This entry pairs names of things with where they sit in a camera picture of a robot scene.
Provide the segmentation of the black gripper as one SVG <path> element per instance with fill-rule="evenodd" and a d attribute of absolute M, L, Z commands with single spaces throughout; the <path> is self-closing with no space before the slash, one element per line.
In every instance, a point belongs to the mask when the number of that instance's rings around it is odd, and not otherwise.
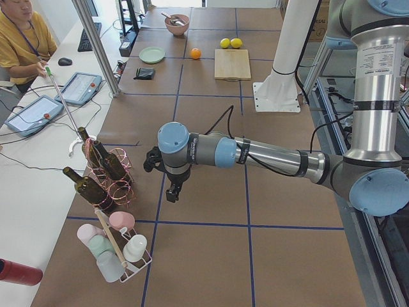
<path fill-rule="evenodd" d="M 146 154 L 146 159 L 143 163 L 143 168 L 146 172 L 151 172 L 153 169 L 165 173 L 171 181 L 170 187 L 166 190 L 166 200 L 169 202 L 177 202 L 181 191 L 181 185 L 190 177 L 190 166 L 182 174 L 176 175 L 166 170 L 162 159 L 161 152 L 157 146 L 154 146 Z"/>

